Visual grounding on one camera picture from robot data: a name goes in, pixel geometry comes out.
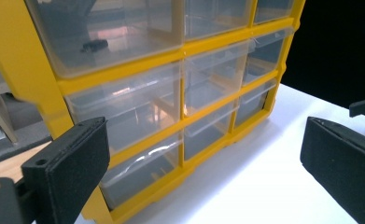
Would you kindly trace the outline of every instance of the clear plastic drawer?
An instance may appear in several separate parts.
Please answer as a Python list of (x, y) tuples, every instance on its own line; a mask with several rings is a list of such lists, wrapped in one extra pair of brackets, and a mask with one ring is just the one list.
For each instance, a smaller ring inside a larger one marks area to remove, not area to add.
[(221, 107), (185, 128), (185, 161), (203, 151), (229, 130), (233, 103)]
[(258, 0), (254, 23), (274, 21), (290, 15), (293, 0)]
[(178, 166), (182, 134), (174, 134), (159, 144), (108, 170), (100, 188), (111, 209), (125, 203)]
[(240, 97), (240, 107), (237, 110), (237, 117), (235, 120), (236, 127), (262, 110), (267, 98), (267, 93), (274, 88), (276, 84), (277, 80), (272, 79)]
[(111, 153), (118, 152), (180, 119), (179, 63), (69, 95), (74, 122), (104, 116)]
[(239, 91), (246, 55), (253, 48), (253, 42), (244, 41), (186, 59), (185, 115)]
[(243, 85), (272, 72), (276, 68), (284, 40), (292, 34), (293, 28), (290, 27), (253, 38), (256, 47), (255, 51), (250, 52), (246, 58)]
[(185, 1), (185, 37), (217, 35), (247, 26), (251, 0)]
[(60, 77), (75, 77), (182, 45), (173, 0), (25, 0)]

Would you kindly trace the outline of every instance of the black background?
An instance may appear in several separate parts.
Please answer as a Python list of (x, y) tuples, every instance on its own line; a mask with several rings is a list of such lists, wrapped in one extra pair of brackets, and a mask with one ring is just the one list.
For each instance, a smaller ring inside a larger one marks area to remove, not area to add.
[(281, 81), (348, 108), (365, 100), (365, 0), (308, 0)]

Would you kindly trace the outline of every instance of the yellow plastic frame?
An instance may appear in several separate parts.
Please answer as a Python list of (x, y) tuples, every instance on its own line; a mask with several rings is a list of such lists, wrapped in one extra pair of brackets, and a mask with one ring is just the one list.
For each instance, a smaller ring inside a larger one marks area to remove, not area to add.
[[(293, 27), (295, 31), (299, 28), (305, 0), (294, 0), (291, 14), (287, 18), (253, 25), (257, 3), (258, 0), (252, 1), (249, 24), (246, 28), (190, 41), (176, 50), (108, 67), (89, 75), (65, 79), (55, 76), (51, 69), (24, 1), (0, 0), (0, 72), (16, 97), (37, 106), (52, 137), (57, 138), (73, 126), (73, 121), (63, 99), (65, 95), (84, 91), (102, 83), (115, 81), (166, 63), (182, 61), (191, 55), (218, 49), (235, 42), (247, 40), (253, 36), (268, 34), (287, 27)], [(286, 59), (292, 38), (293, 35), (290, 35), (285, 39), (278, 66), (273, 72), (249, 83), (238, 92), (208, 106), (191, 117), (185, 118), (181, 116), (181, 120), (177, 124), (121, 151), (111, 158), (109, 168), (131, 158), (131, 156), (160, 142), (171, 134), (183, 130), (194, 121), (203, 118), (225, 104), (230, 102), (237, 104), (237, 99), (241, 95), (254, 90), (272, 78), (276, 78), (279, 84), (282, 75), (286, 71)], [(183, 85), (182, 79), (180, 88), (182, 93), (181, 110), (184, 104)], [(94, 219), (97, 223), (121, 223), (150, 203), (164, 197), (168, 192), (178, 187), (194, 171), (195, 167), (222, 148), (240, 140), (266, 119), (274, 107), (277, 88), (278, 85), (269, 92), (265, 105), (259, 113), (235, 129), (233, 122), (236, 112), (233, 112), (229, 132), (191, 160), (183, 160), (183, 146), (181, 146), (179, 149), (180, 160), (178, 168), (132, 197), (117, 209), (111, 212), (108, 211), (103, 195), (99, 188), (97, 188), (82, 210), (84, 217)]]

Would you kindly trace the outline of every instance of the white table surface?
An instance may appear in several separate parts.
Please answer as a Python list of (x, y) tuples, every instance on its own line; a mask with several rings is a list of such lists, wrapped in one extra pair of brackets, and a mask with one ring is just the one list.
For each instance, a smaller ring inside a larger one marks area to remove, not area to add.
[(269, 118), (128, 223), (356, 223), (300, 162), (308, 116), (365, 135), (364, 116), (281, 85)]

